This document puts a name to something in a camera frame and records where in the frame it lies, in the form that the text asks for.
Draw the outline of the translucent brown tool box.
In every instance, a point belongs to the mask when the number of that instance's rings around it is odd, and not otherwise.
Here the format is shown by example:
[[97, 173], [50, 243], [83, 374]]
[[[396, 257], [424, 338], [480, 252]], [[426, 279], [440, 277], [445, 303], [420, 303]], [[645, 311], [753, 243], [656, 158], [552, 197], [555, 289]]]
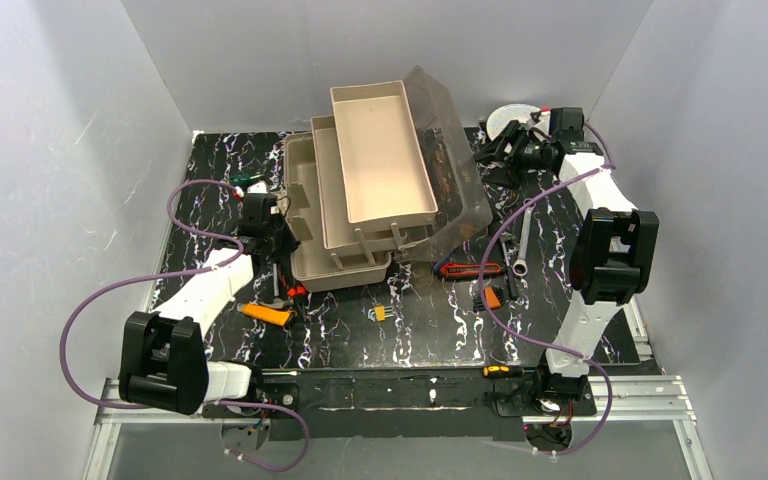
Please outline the translucent brown tool box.
[[332, 112], [285, 140], [294, 279], [311, 292], [432, 266], [486, 229], [491, 207], [448, 89], [420, 67], [334, 87]]

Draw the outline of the black handled silver tool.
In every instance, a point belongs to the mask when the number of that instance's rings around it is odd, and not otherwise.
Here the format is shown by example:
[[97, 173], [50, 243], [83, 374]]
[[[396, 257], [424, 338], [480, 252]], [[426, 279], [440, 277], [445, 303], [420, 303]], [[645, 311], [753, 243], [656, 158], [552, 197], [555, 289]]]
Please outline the black handled silver tool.
[[272, 264], [272, 280], [273, 280], [273, 296], [275, 298], [281, 297], [281, 275], [280, 267], [277, 263]]

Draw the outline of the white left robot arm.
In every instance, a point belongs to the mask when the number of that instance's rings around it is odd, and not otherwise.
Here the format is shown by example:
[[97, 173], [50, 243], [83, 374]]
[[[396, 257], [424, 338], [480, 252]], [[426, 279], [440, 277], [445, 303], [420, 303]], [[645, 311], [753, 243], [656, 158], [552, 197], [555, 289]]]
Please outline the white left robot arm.
[[204, 335], [237, 293], [270, 260], [290, 254], [298, 241], [274, 194], [242, 199], [233, 238], [207, 256], [203, 272], [151, 312], [135, 312], [124, 326], [119, 373], [121, 399], [190, 415], [205, 403], [248, 396], [253, 367], [207, 358]]

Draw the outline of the red handled pliers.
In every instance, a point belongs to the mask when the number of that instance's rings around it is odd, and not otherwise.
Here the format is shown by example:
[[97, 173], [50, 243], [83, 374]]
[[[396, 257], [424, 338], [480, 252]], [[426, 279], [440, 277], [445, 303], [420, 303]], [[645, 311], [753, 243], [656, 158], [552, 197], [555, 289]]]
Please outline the red handled pliers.
[[302, 314], [305, 311], [307, 300], [308, 291], [303, 285], [299, 284], [287, 290], [287, 302], [297, 313]]

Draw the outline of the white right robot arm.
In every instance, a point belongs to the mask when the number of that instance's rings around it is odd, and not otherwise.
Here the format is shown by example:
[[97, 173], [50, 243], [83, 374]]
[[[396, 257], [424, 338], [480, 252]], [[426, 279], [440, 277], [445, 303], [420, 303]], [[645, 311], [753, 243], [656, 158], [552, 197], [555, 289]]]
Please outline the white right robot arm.
[[556, 403], [583, 396], [607, 324], [648, 285], [659, 230], [658, 216], [620, 191], [607, 150], [587, 140], [588, 128], [579, 107], [536, 109], [526, 121], [510, 119], [475, 157], [552, 173], [583, 217], [567, 264], [570, 305], [531, 383], [534, 398]]

